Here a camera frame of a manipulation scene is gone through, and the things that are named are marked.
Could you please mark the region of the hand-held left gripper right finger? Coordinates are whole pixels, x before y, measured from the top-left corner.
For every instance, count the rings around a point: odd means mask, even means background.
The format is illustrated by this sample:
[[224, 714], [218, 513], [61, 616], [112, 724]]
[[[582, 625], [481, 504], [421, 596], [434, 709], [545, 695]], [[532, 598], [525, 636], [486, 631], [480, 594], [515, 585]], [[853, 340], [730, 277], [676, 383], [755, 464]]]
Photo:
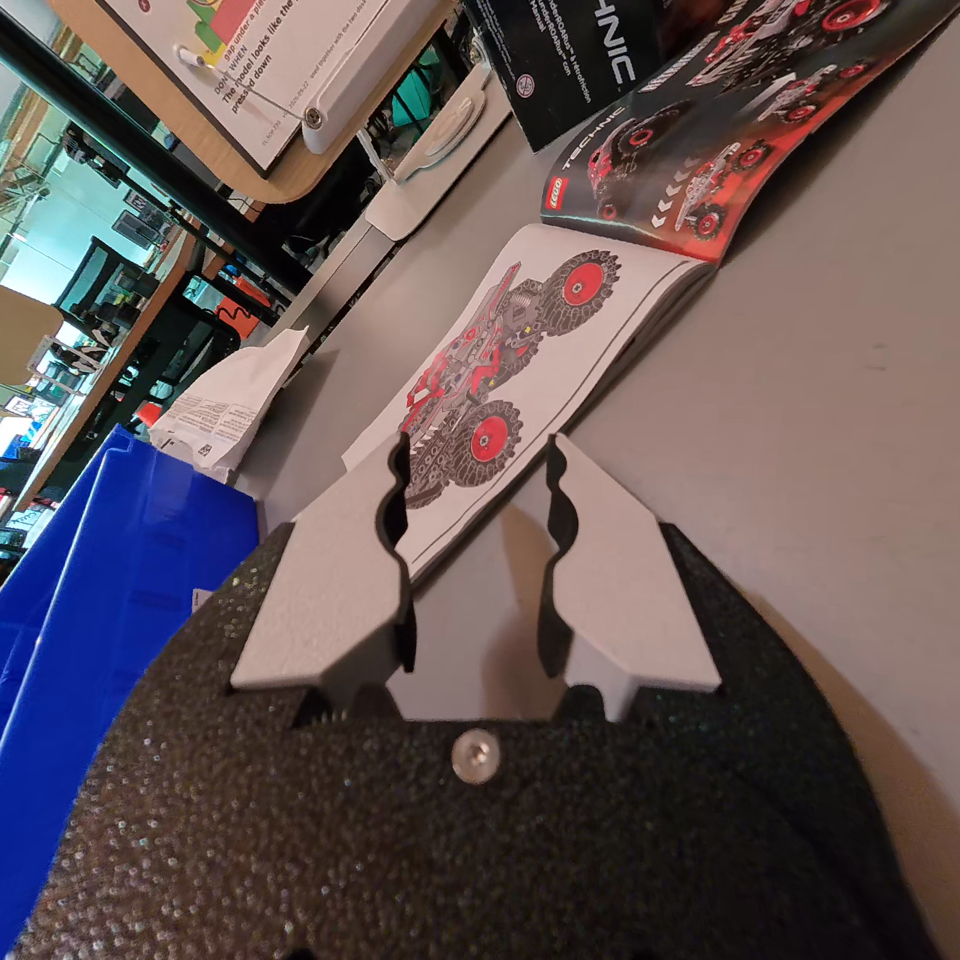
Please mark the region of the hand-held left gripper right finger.
[[566, 435], [546, 453], [556, 545], [536, 626], [546, 675], [597, 690], [613, 723], [642, 688], [716, 691], [721, 675], [654, 513]]

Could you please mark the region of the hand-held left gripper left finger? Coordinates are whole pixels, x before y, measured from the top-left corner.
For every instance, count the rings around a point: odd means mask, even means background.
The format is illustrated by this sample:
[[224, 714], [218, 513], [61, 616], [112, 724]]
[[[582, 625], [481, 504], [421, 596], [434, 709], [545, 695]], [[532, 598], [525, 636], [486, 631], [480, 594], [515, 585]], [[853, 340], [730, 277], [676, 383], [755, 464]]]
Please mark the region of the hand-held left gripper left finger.
[[294, 519], [231, 675], [234, 690], [354, 694], [414, 670], [407, 529], [410, 440], [383, 440]]

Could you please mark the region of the grey desk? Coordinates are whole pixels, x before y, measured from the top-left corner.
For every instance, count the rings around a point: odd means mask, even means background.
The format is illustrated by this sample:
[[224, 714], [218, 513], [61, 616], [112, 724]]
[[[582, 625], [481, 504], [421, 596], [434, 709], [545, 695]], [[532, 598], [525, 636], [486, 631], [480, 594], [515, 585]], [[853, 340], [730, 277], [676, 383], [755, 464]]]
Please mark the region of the grey desk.
[[[958, 15], [792, 153], [702, 294], [572, 441], [819, 652], [958, 807]], [[516, 123], [274, 402], [237, 486], [271, 530], [426, 360], [559, 147]], [[543, 466], [417, 589], [403, 714], [546, 718]]]

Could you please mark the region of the white crumpled paper bag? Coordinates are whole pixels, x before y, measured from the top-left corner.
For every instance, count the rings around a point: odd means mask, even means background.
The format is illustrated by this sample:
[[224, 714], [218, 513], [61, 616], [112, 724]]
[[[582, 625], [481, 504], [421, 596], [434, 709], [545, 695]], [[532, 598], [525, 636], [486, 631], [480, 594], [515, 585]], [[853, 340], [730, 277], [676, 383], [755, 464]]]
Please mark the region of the white crumpled paper bag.
[[307, 346], [306, 330], [286, 329], [225, 357], [149, 428], [151, 445], [227, 484]]

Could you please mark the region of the blue plastic bin with tag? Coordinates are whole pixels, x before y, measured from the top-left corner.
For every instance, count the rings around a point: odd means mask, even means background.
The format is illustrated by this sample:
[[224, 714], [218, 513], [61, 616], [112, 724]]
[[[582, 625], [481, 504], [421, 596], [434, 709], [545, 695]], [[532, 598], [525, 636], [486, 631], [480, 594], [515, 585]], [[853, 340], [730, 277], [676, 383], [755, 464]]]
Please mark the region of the blue plastic bin with tag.
[[258, 541], [253, 498], [116, 426], [2, 585], [2, 954], [114, 718]]

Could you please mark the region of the orange sign with black squiggle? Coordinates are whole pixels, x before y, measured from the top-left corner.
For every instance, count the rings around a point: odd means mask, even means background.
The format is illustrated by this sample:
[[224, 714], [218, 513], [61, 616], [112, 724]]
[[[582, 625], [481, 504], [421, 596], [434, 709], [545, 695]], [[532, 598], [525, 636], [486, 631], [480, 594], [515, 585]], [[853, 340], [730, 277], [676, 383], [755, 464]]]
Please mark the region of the orange sign with black squiggle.
[[272, 332], [267, 320], [270, 313], [270, 299], [260, 291], [247, 293], [256, 302], [259, 311], [250, 312], [240, 303], [223, 296], [214, 314], [223, 323], [239, 335], [241, 346], [261, 346]]

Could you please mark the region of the toy truck instruction booklet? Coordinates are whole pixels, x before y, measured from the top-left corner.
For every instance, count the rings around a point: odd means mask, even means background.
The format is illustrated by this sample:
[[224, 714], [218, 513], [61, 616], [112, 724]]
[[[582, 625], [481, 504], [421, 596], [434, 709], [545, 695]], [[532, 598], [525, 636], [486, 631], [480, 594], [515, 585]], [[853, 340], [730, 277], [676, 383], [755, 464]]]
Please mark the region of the toy truck instruction booklet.
[[733, 2], [561, 151], [539, 221], [342, 455], [410, 444], [412, 579], [430, 570], [724, 258], [786, 157], [958, 8]]

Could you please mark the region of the wooden background table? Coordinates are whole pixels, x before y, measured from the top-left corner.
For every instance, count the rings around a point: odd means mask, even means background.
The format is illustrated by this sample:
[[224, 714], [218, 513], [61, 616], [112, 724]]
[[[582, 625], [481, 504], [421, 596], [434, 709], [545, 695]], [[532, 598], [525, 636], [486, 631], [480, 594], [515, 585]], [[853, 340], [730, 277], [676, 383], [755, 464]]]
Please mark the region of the wooden background table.
[[26, 510], [48, 488], [67, 490], [114, 426], [128, 426], [151, 390], [170, 367], [186, 370], [197, 353], [194, 332], [199, 309], [184, 297], [192, 269], [204, 255], [197, 240], [186, 236], [173, 266], [97, 373], [82, 400], [70, 401], [54, 426], [23, 490], [2, 507], [2, 518]]

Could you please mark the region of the white sign stand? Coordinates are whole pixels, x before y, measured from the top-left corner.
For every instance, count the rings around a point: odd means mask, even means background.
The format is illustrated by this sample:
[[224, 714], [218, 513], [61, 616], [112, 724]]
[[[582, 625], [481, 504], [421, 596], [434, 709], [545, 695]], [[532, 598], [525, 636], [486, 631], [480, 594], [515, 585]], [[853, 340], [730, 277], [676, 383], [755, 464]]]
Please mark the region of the white sign stand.
[[[172, 41], [174, 75], [206, 99], [223, 123], [263, 148], [299, 133], [314, 156], [333, 159], [342, 138], [375, 154], [363, 131], [363, 103], [414, 42], [434, 2], [253, 2], [218, 54], [198, 41]], [[449, 95], [400, 161], [376, 159], [385, 183], [366, 213], [397, 241], [419, 227], [510, 114], [486, 55]]]

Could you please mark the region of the black toy set box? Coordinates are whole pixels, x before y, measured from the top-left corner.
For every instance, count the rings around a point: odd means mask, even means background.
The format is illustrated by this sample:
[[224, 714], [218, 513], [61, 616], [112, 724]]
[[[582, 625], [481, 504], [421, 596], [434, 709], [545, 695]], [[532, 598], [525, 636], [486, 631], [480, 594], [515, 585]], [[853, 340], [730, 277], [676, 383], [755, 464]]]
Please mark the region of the black toy set box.
[[654, 76], [730, 1], [465, 1], [538, 151]]

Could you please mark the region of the wooden instruction sign board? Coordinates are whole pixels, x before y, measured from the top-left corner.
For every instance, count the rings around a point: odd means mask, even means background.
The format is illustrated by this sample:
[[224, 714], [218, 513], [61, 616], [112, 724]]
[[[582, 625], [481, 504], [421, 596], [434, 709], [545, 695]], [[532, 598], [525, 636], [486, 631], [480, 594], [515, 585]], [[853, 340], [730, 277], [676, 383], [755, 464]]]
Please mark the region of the wooden instruction sign board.
[[53, 1], [220, 180], [309, 193], [453, 10], [439, 1]]

